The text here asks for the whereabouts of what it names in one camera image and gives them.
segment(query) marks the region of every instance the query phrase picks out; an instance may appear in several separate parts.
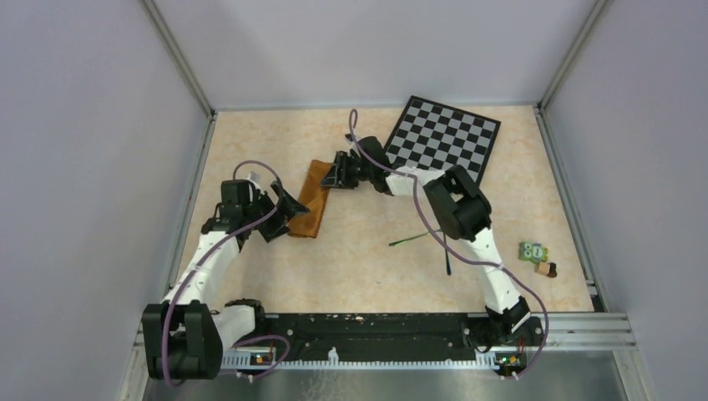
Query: gray wall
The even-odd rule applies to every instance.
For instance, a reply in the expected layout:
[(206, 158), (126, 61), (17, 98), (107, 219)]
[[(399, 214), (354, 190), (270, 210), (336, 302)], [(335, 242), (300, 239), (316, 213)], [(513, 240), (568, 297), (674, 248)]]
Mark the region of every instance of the gray wall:
[(157, 3), (223, 109), (535, 102), (594, 0)]
[(0, 399), (115, 399), (205, 117), (137, 1), (3, 2), (0, 54)]
[(550, 107), (606, 298), (660, 399), (704, 399), (708, 5), (614, 2)]

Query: checkerboard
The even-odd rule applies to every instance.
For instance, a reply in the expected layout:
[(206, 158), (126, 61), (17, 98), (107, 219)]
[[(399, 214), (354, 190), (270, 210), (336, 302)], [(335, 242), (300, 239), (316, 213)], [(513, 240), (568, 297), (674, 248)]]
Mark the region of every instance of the checkerboard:
[(384, 147), (392, 165), (447, 170), (461, 165), (478, 184), (501, 123), (412, 96)]

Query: orange towel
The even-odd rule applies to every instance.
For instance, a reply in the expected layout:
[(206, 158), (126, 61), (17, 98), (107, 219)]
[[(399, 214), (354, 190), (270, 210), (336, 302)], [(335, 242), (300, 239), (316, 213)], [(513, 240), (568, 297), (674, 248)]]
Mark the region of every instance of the orange towel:
[(320, 181), (325, 178), (325, 175), (331, 168), (331, 163), (324, 161), (313, 160), (310, 163), (310, 169), (307, 171), (305, 183), (302, 185), (300, 196), (297, 200), (310, 209), (310, 213), (305, 215), (295, 216), (288, 222), (288, 236), (297, 238), (317, 238), (317, 232), (320, 231), (322, 223), (322, 215), (325, 213), (325, 205), (327, 196), (330, 193), (329, 188), (320, 187)]

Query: green toy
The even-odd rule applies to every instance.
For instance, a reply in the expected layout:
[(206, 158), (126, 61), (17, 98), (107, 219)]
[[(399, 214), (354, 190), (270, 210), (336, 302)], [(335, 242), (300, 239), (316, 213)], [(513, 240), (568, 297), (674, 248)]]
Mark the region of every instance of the green toy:
[(542, 261), (549, 260), (549, 249), (538, 243), (519, 242), (518, 258), (538, 265)]

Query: green wire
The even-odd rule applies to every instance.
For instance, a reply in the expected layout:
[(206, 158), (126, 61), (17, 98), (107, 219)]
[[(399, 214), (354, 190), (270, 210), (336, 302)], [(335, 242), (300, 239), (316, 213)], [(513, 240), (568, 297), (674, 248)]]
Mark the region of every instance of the green wire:
[(409, 236), (408, 238), (404, 238), (404, 239), (402, 239), (402, 240), (398, 240), (398, 241), (391, 242), (391, 243), (389, 243), (388, 245), (389, 245), (389, 246), (398, 246), (398, 245), (401, 245), (401, 244), (405, 244), (406, 242), (413, 241), (413, 240), (416, 240), (416, 239), (418, 239), (418, 238), (424, 237), (424, 236), (426, 236), (426, 235), (428, 235), (428, 234), (430, 234), (430, 233), (429, 233), (429, 232), (424, 232), (424, 233), (422, 233), (422, 234), (418, 234), (417, 236)]

